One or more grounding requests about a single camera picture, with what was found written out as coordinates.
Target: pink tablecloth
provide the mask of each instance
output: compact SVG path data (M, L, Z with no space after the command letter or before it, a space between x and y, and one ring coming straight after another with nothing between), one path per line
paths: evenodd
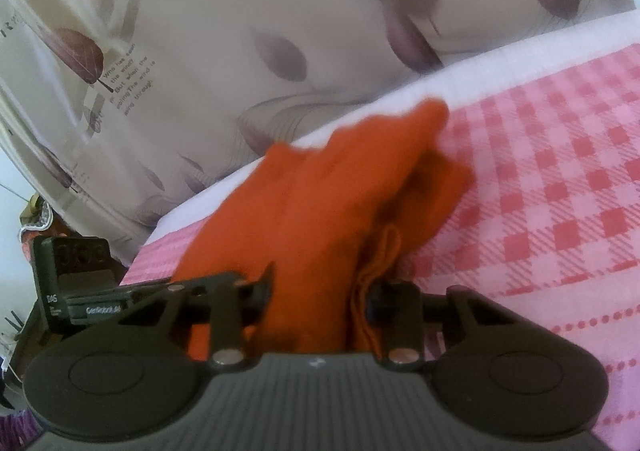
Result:
M442 147L478 182L403 265L596 355L610 377L596 433L620 451L640 448L639 121L638 45L454 111ZM143 247L126 283L169 276L203 223Z

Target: silver screw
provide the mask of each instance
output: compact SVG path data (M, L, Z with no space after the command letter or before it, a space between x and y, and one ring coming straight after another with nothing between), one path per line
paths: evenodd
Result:
M389 360L396 365L412 365L420 359L420 353L413 348L394 348L389 352Z
M225 348L218 350L211 358L217 365L232 366L244 361L244 354L236 348Z

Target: gray ribbed surface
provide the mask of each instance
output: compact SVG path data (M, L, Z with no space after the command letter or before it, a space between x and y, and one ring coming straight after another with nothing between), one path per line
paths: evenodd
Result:
M553 443L501 441L440 409L424 381L370 355L266 355L222 375L182 419L127 443L44 435L30 451L606 451L585 433Z

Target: purple fringe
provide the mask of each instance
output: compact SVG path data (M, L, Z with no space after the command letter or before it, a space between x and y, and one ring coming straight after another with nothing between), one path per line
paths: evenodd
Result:
M16 415L0 417L0 451L18 451L42 433L40 425L26 409Z

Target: orange cloth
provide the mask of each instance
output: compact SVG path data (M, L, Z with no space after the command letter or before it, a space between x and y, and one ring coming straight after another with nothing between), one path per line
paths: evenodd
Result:
M222 271L253 281L274 262L252 352L379 352L364 319L369 285L432 238L472 182L437 151L448 117L427 100L339 129L323 149L274 145L206 222L174 281ZM193 357L206 358L207 329L194 327Z

